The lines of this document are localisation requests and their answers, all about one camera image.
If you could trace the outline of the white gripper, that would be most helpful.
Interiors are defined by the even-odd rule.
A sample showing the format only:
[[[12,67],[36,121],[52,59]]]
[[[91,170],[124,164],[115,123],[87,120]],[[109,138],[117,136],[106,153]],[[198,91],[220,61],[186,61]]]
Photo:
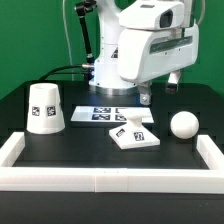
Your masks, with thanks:
[[[157,32],[125,29],[118,42],[118,74],[125,81],[139,84],[140,103],[148,106],[152,97],[150,80],[170,73],[166,92],[176,93],[180,70],[197,59],[198,42],[197,25],[180,34],[174,29]]]

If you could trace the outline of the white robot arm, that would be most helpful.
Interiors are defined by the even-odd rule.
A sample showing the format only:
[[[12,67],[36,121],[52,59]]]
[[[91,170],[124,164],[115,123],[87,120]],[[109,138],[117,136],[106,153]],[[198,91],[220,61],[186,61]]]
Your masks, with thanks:
[[[115,0],[96,0],[100,53],[90,88],[107,95],[140,93],[151,103],[153,79],[168,75],[166,91],[175,93],[183,69],[198,56],[196,0],[136,0],[124,10]]]

